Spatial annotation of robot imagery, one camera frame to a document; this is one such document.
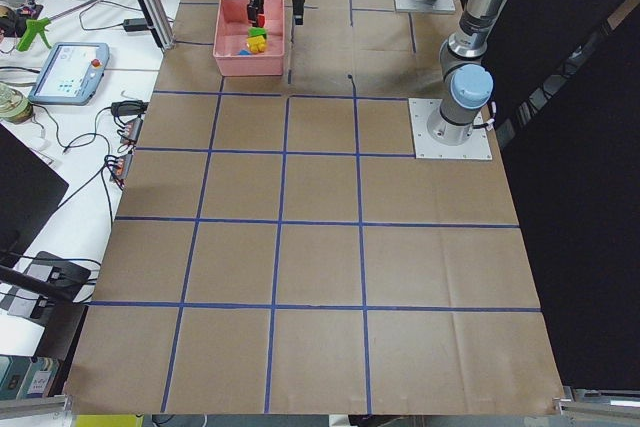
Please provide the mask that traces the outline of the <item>green handled reacher grabber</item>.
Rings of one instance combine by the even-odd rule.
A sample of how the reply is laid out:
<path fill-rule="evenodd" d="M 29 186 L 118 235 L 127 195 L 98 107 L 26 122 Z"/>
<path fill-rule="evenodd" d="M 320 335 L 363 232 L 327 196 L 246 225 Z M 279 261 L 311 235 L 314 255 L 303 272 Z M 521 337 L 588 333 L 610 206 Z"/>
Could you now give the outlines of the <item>green handled reacher grabber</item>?
<path fill-rule="evenodd" d="M 21 36 L 20 40 L 17 42 L 16 50 L 19 52 L 26 52 L 30 49 L 32 43 L 37 37 L 40 37 L 44 42 L 47 48 L 51 48 L 51 45 L 46 37 L 46 29 L 52 24 L 54 21 L 57 21 L 60 18 L 69 16 L 77 11 L 82 11 L 88 9 L 89 7 L 98 4 L 104 0 L 87 0 L 86 2 L 76 5 L 70 9 L 62 11 L 52 17 L 44 17 L 35 20 L 27 20 L 26 21 L 26 31 Z"/>

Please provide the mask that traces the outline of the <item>black monitor stand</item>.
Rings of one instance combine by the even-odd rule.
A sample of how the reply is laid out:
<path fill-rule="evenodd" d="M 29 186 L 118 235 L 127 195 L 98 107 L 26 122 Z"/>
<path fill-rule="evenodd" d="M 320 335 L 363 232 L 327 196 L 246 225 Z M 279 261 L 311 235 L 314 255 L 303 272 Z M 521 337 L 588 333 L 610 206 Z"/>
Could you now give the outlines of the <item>black monitor stand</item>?
<path fill-rule="evenodd" d="M 1 245 L 1 282 L 37 294 L 54 301 L 72 302 L 91 277 L 91 271 L 68 260 L 52 257 L 29 257 L 31 263 L 25 272 L 9 266 L 10 261 L 25 259 L 23 254 L 13 252 L 18 237 L 9 237 L 7 246 Z"/>

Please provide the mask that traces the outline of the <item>teach pendant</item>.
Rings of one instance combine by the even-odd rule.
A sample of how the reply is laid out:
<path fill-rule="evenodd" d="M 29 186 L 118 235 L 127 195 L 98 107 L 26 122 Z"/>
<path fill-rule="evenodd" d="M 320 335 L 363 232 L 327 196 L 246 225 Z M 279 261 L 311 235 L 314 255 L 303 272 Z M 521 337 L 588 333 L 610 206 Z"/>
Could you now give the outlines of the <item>teach pendant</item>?
<path fill-rule="evenodd" d="M 109 58 L 106 43 L 55 43 L 28 100 L 40 105 L 86 105 L 96 93 Z"/>

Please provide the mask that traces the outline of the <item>yellow block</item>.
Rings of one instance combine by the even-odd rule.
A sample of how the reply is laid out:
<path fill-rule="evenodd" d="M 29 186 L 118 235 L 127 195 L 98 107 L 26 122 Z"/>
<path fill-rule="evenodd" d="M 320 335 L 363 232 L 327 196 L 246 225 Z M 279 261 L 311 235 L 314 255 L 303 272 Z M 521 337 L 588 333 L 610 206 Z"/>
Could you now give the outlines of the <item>yellow block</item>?
<path fill-rule="evenodd" d="M 268 47 L 267 38 L 264 35 L 248 37 L 246 46 L 251 55 L 264 53 Z"/>

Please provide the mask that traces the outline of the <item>green block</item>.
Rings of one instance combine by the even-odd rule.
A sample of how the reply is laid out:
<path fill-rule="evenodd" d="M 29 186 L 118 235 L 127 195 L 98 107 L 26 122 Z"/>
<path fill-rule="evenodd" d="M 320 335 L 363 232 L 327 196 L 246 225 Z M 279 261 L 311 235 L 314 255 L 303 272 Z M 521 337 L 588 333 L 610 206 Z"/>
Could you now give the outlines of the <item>green block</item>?
<path fill-rule="evenodd" d="M 249 38 L 253 38 L 253 37 L 263 37 L 264 39 L 266 39 L 268 36 L 267 31 L 265 28 L 262 27 L 250 27 L 248 29 L 248 37 Z"/>

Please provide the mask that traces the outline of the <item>pink plastic box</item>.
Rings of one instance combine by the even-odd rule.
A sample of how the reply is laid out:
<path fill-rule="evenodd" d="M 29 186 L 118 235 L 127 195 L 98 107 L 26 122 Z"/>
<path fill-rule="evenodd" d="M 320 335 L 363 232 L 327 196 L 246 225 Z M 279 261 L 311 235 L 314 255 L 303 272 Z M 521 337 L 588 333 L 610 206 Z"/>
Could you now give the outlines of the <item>pink plastic box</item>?
<path fill-rule="evenodd" d="M 280 76 L 284 72 L 285 11 L 284 0 L 265 0 L 264 13 L 268 47 L 264 53 L 240 56 L 247 50 L 249 0 L 219 0 L 213 56 L 220 73 L 234 76 Z"/>

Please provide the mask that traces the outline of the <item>small black power adapter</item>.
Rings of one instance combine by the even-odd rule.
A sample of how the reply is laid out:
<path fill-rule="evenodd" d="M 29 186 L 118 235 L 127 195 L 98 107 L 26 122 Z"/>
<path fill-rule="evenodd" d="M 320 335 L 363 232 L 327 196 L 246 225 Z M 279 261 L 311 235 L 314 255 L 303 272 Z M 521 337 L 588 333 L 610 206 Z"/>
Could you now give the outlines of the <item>small black power adapter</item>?
<path fill-rule="evenodd" d="M 149 29 L 149 25 L 145 18 L 127 18 L 122 22 L 125 32 L 141 32 Z"/>

